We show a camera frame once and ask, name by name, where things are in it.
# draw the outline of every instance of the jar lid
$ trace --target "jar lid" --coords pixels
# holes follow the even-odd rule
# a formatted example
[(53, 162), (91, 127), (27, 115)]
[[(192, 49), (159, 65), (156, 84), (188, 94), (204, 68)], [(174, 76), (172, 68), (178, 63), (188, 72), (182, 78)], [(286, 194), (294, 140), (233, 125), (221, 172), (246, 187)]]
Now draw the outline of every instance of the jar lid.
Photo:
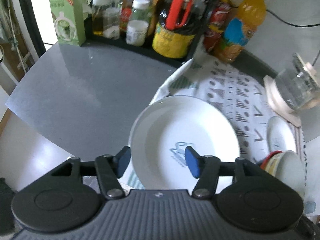
[(146, 10), (149, 7), (149, 0), (134, 0), (132, 7), (135, 9)]

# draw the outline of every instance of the glass jar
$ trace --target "glass jar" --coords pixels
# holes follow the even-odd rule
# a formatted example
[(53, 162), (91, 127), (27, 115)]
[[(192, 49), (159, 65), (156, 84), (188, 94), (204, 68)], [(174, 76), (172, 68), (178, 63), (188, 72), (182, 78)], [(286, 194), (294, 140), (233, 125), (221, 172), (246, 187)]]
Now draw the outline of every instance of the glass jar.
[(320, 87), (309, 63), (304, 64), (294, 55), (293, 64), (296, 69), (284, 69), (276, 76), (275, 82), (283, 100), (297, 111), (313, 99)]
[(142, 46), (145, 42), (150, 21), (149, 4), (149, 0), (133, 1), (125, 38), (127, 44)]

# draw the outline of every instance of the product label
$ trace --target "product label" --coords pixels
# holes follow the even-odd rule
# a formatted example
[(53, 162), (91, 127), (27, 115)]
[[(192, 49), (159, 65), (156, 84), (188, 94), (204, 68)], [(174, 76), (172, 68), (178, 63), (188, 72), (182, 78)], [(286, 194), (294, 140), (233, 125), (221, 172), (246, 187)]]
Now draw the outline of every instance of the product label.
[(123, 8), (120, 14), (120, 30), (125, 32), (127, 31), (127, 25), (132, 13), (131, 8)]
[(209, 29), (205, 34), (204, 34), (204, 40), (203, 40), (203, 45), (207, 52), (211, 52), (216, 45), (216, 43), (219, 41), (221, 38), (222, 33), (220, 32), (215, 32), (211, 29)]
[(211, 14), (210, 23), (219, 27), (222, 26), (230, 10), (231, 7), (229, 4), (220, 2)]
[(195, 35), (181, 35), (171, 32), (157, 23), (153, 38), (153, 49), (162, 56), (182, 58), (187, 55), (188, 47)]
[(234, 60), (244, 49), (254, 32), (255, 30), (250, 29), (238, 18), (232, 19), (218, 44), (219, 50), (225, 58)]
[(134, 28), (127, 28), (127, 35), (125, 42), (135, 46), (142, 46), (146, 39), (147, 30), (136, 30)]

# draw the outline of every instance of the orange juice bottle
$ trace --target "orange juice bottle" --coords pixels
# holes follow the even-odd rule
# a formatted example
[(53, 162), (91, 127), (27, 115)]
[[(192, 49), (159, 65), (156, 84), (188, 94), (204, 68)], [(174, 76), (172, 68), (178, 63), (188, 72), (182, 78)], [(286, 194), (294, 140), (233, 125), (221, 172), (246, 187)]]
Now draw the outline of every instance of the orange juice bottle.
[(264, 0), (244, 0), (214, 47), (214, 55), (223, 62), (233, 62), (263, 23), (266, 13)]

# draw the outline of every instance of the floor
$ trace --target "floor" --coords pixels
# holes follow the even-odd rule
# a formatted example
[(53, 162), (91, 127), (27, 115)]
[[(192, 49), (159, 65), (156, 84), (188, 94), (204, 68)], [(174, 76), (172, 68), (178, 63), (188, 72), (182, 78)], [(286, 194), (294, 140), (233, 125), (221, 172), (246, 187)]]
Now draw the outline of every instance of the floor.
[(57, 42), (49, 0), (31, 0), (36, 22), (46, 50)]
[(19, 191), (69, 156), (12, 113), (0, 137), (0, 177)]

